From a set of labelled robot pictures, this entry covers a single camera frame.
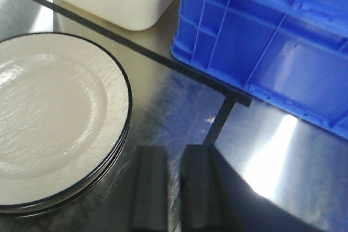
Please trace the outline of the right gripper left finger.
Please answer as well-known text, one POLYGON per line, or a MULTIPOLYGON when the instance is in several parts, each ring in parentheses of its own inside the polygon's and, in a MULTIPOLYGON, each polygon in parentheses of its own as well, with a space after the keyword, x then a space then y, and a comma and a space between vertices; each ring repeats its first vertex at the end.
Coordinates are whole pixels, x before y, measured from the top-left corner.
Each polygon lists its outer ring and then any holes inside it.
POLYGON ((136 148, 130 228, 168 229, 168 164, 162 146, 136 148))

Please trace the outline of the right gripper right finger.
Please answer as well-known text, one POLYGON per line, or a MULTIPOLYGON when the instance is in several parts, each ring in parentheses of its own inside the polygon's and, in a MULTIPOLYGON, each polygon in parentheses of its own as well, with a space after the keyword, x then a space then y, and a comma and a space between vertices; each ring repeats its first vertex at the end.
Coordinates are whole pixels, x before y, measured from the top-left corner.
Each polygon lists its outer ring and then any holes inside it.
POLYGON ((180 187, 182 231, 244 231, 218 179, 210 147, 186 146, 180 187))

